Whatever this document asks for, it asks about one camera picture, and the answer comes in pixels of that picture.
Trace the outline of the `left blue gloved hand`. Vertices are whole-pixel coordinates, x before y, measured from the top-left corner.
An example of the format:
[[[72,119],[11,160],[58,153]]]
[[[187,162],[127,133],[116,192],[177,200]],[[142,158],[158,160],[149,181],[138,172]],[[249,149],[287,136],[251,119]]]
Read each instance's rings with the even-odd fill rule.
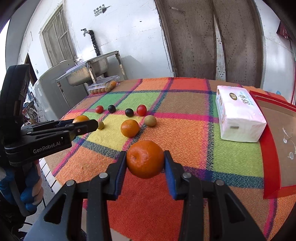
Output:
[[[15,177],[15,171],[1,167],[1,193],[10,203],[14,202],[10,182],[14,181]],[[34,214],[37,211],[37,207],[41,203],[44,194],[39,160],[32,163],[29,170],[25,172],[25,177],[25,188],[22,193],[20,193],[20,199],[27,211]]]

